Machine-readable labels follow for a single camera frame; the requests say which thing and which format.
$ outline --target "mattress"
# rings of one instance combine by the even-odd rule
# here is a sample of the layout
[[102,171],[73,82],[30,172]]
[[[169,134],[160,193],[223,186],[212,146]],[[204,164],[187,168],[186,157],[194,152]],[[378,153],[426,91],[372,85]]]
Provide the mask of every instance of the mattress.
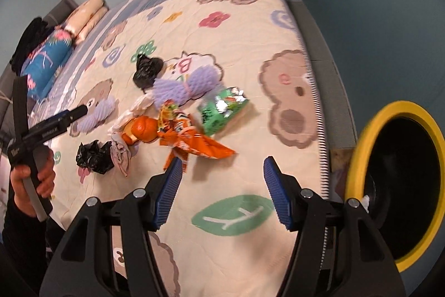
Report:
[[[37,109],[39,116],[108,94],[118,100],[116,115],[127,110],[143,94],[132,81],[141,47],[167,63],[162,77],[186,79],[198,66],[213,65],[226,87],[239,87],[251,101],[215,136],[236,155],[191,156],[167,223],[150,233],[169,295],[275,296],[296,233],[278,221],[263,160],[274,156],[282,172],[328,197],[320,100],[285,1],[127,0],[75,50]],[[198,103],[191,100],[182,108],[194,113]],[[151,117],[157,113],[154,106],[147,110]],[[127,178],[117,168],[105,175],[80,169],[75,161],[79,144],[108,141],[112,124],[109,117],[89,133],[66,133],[50,144],[57,174],[52,217],[65,229],[88,197],[120,199],[163,171],[170,149],[156,141],[139,144]],[[125,275],[118,228],[113,255],[116,271]]]

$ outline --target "metal screw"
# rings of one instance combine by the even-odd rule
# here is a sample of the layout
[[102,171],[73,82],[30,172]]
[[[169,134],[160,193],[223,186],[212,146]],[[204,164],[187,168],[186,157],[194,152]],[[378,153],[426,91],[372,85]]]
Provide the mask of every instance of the metal screw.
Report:
[[97,204],[97,198],[95,196],[86,199],[86,205],[88,205],[89,207],[94,207],[96,204]]
[[310,189],[302,189],[300,194],[303,198],[307,198],[307,199],[310,199],[314,196],[314,192]]
[[145,195],[145,190],[142,189],[142,188],[140,188],[140,189],[136,189],[136,190],[133,192],[133,196],[134,196],[135,198],[142,198],[144,195]]
[[348,200],[348,204],[349,204],[351,207],[353,207],[353,208],[358,208],[359,205],[360,205],[360,202],[359,202],[357,199],[350,198],[350,199]]

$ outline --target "person's hand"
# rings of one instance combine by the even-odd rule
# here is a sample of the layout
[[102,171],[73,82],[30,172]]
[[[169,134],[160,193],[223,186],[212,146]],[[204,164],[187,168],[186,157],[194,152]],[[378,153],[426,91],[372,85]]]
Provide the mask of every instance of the person's hand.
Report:
[[[23,186],[23,179],[29,178],[31,170],[26,165],[18,165],[11,171],[11,184],[14,189],[14,202],[17,207],[26,215],[30,217],[36,217],[37,214],[31,204],[31,201]],[[37,194],[43,198],[47,198],[51,195],[54,189],[54,178],[56,173],[54,172],[54,153],[50,149],[48,153],[48,160],[44,168],[37,174],[37,178],[41,181],[41,184],[37,187]]]

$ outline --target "crumpled black plastic bag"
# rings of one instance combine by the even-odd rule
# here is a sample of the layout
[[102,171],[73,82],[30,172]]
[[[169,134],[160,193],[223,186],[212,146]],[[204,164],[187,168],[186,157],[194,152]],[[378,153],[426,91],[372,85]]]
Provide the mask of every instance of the crumpled black plastic bag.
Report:
[[111,160],[111,141],[99,147],[99,140],[79,146],[76,155],[76,163],[81,168],[88,168],[96,173],[105,174],[108,170],[114,168]]
[[153,87],[154,80],[162,67],[164,67],[164,61],[161,58],[150,58],[143,53],[138,54],[136,72],[133,75],[134,84],[142,90]]

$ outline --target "pillow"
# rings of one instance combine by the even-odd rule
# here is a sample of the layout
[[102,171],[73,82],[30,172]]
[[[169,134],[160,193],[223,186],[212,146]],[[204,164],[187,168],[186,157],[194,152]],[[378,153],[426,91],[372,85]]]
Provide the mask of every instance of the pillow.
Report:
[[77,37],[92,16],[104,5],[104,0],[87,0],[71,13],[64,23],[64,29]]
[[34,100],[44,99],[48,92],[48,82],[56,70],[67,61],[71,50],[71,35],[64,29],[55,30],[33,53],[23,74],[28,75],[28,96]]
[[99,21],[102,19],[102,17],[108,12],[107,7],[102,7],[99,9],[94,16],[88,21],[88,23],[85,25],[85,27],[82,28],[79,35],[76,38],[76,46],[83,41],[85,41],[86,36],[92,31],[92,29],[96,26],[96,24],[99,23]]

